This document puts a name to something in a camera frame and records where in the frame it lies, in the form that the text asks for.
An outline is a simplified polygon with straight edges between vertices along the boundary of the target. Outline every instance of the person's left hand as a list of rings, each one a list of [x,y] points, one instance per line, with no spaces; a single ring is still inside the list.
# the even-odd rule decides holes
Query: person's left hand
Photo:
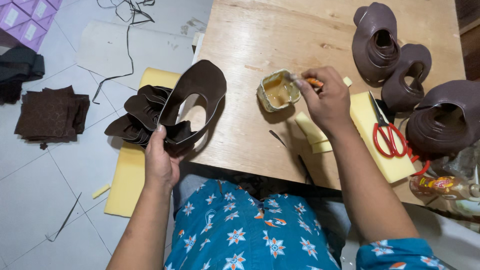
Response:
[[[179,163],[193,146],[178,154],[169,154],[163,149],[166,136],[167,131],[163,125],[158,125],[150,136],[145,150],[145,186],[160,184],[172,190],[180,178]]]

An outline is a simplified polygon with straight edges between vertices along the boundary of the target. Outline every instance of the hand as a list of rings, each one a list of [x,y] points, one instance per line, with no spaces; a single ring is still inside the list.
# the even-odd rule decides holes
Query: hand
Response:
[[[178,154],[169,154],[163,149],[163,140],[166,136],[165,127],[159,125],[150,137],[145,150],[145,186],[160,184],[172,190],[180,178],[180,161],[193,149],[193,146]]]
[[[353,127],[350,117],[350,92],[333,67],[309,69],[301,74],[304,78],[316,78],[324,83],[317,94],[305,80],[295,80],[307,102],[312,121],[327,135],[335,136]]]

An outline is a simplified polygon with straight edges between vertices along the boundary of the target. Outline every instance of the plastic bottle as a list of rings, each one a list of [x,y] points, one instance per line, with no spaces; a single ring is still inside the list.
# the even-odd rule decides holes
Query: plastic bottle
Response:
[[[447,200],[474,200],[480,197],[480,185],[455,176],[444,176],[434,179],[418,175],[410,180],[410,190],[416,196],[440,195]]]

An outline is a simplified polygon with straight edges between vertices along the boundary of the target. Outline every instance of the orange brush handle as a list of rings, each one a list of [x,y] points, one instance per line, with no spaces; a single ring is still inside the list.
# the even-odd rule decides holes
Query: orange brush handle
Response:
[[[319,81],[319,80],[317,80],[317,79],[315,79],[315,78],[307,78],[307,79],[305,79],[305,80],[307,80],[307,82],[308,82],[309,84],[311,84],[311,85],[313,85],[313,86],[316,86],[316,87],[320,87],[320,88],[321,88],[322,86],[324,86],[324,84],[323,84],[321,81]]]

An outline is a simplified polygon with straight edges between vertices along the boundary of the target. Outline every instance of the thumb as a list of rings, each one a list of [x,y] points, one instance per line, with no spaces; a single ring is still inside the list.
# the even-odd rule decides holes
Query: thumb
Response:
[[[159,124],[150,136],[148,146],[163,150],[163,140],[167,136],[167,130],[164,125]]]
[[[318,100],[318,95],[312,86],[305,80],[295,80],[295,85],[300,89],[300,93],[307,102],[307,105],[313,104]]]

